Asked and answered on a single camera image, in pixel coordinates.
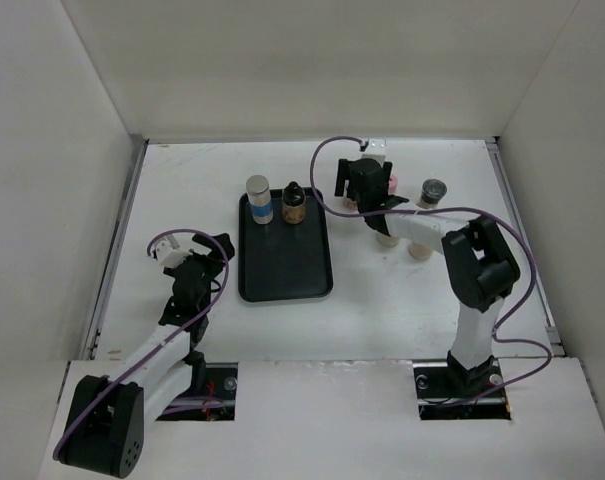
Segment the blue label silver lid jar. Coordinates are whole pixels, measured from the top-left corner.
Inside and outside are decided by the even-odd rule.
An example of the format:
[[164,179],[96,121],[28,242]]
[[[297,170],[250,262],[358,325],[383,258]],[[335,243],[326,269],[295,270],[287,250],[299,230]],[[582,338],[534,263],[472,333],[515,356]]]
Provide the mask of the blue label silver lid jar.
[[245,186],[253,220],[259,225],[269,224],[273,219],[273,205],[268,179],[253,175],[246,180]]

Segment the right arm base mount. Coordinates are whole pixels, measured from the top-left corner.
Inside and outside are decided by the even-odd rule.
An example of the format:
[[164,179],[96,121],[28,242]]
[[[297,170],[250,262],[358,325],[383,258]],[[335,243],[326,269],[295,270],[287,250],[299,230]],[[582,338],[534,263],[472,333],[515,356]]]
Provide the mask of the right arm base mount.
[[416,362],[413,364],[413,375],[421,420],[511,419],[504,388],[476,399],[476,396],[503,382],[497,360],[492,362],[487,373],[468,385],[454,379],[445,361]]

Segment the white lid red label jar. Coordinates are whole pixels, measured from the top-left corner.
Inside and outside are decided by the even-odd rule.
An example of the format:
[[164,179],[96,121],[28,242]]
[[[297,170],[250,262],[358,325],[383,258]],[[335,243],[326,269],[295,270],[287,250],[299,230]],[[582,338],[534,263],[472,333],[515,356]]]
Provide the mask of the white lid red label jar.
[[358,208],[358,202],[356,199],[352,198],[348,194],[345,194],[343,197],[343,205],[345,208],[351,211],[356,211]]

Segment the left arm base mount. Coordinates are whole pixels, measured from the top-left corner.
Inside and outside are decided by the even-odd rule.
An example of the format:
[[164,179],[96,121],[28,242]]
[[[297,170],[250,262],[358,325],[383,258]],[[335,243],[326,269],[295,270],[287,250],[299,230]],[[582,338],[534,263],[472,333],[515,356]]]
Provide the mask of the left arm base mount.
[[233,421],[239,365],[210,363],[197,351],[187,357],[186,364],[191,367],[191,384],[169,404],[158,421]]

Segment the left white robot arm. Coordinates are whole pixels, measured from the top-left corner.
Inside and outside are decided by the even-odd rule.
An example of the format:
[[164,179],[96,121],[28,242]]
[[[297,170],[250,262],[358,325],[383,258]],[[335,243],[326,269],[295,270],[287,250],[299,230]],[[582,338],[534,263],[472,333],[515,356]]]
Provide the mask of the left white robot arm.
[[172,293],[153,333],[121,366],[78,382],[54,461],[124,479],[158,418],[230,408],[230,392],[208,376],[196,348],[227,285],[235,249],[226,233],[189,233],[205,253],[181,248],[173,230],[150,241],[146,253],[172,279]]

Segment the black plastic tray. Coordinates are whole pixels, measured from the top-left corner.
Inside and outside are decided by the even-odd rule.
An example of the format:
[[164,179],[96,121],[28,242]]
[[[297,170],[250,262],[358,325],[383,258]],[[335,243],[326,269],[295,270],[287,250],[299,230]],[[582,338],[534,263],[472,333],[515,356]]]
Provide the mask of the black plastic tray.
[[305,300],[333,289],[324,209],[306,187],[305,219],[291,225],[282,216],[282,191],[271,191],[273,219],[257,224],[246,195],[239,199],[238,292],[251,303]]

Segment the pink lid spice bottle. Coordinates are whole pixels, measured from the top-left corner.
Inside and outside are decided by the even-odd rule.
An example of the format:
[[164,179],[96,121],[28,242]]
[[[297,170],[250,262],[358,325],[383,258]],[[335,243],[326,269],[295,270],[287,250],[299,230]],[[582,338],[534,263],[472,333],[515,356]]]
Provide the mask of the pink lid spice bottle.
[[398,187],[398,178],[394,175],[391,175],[388,182],[388,193],[390,195],[394,195],[397,191]]

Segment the yellow lid white bottle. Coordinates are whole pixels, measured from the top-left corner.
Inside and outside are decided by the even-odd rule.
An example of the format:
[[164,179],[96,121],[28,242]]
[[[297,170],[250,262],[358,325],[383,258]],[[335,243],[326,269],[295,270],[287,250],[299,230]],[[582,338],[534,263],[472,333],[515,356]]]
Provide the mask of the yellow lid white bottle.
[[408,245],[408,253],[417,261],[427,261],[433,255],[433,250],[423,244],[411,242]]

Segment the black lid grinder bottle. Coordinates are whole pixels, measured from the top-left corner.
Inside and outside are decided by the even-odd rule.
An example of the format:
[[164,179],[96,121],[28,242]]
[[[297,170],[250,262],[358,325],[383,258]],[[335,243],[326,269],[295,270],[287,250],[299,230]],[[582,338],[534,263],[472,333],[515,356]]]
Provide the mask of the black lid grinder bottle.
[[388,236],[382,233],[377,233],[376,234],[376,240],[377,242],[387,248],[394,248],[396,246],[399,245],[400,243],[400,239],[397,237],[393,237],[393,236]]

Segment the clear lid pepper grinder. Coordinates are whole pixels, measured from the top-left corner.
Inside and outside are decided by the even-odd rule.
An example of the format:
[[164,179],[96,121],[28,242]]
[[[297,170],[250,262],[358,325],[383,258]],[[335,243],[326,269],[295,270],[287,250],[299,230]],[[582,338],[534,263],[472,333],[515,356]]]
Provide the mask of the clear lid pepper grinder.
[[439,179],[431,178],[423,182],[421,194],[416,203],[422,209],[436,208],[447,194],[447,185]]

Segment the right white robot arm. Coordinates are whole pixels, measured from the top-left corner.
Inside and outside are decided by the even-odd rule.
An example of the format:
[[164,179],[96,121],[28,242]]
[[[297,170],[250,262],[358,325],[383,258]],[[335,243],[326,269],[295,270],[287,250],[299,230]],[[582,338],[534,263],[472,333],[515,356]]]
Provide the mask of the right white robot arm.
[[447,353],[446,384],[465,396],[484,384],[493,363],[492,330],[520,268],[496,222],[432,215],[447,193],[438,179],[423,182],[418,202],[388,192],[392,164],[372,158],[338,161],[335,194],[356,203],[366,225],[380,235],[407,239],[443,255],[460,303],[457,331]]

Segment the small black cap spice bottle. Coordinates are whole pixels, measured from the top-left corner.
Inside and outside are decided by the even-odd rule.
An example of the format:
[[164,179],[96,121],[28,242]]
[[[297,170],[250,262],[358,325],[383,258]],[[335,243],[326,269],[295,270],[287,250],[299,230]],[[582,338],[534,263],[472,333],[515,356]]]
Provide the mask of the small black cap spice bottle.
[[286,223],[300,224],[306,216],[306,194],[295,181],[291,181],[282,191],[282,215]]

